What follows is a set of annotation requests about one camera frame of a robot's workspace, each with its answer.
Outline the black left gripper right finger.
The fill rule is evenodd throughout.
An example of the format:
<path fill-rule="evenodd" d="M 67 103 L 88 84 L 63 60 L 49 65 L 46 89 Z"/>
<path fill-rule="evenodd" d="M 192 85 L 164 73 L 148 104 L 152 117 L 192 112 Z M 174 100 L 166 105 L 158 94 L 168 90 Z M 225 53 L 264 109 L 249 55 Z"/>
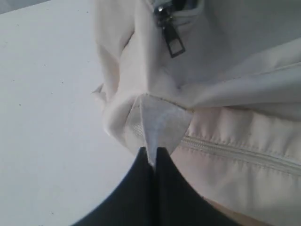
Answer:
<path fill-rule="evenodd" d="M 236 226 L 238 223 L 214 208 L 184 179 L 167 149 L 157 149 L 156 192 L 159 226 Z"/>

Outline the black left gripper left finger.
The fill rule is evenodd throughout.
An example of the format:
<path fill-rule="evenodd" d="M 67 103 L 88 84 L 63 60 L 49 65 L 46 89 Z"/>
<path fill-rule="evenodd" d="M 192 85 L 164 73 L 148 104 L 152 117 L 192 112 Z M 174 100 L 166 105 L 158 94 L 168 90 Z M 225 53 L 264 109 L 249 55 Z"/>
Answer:
<path fill-rule="evenodd" d="M 146 148 L 115 190 L 75 226 L 151 226 L 153 169 Z"/>

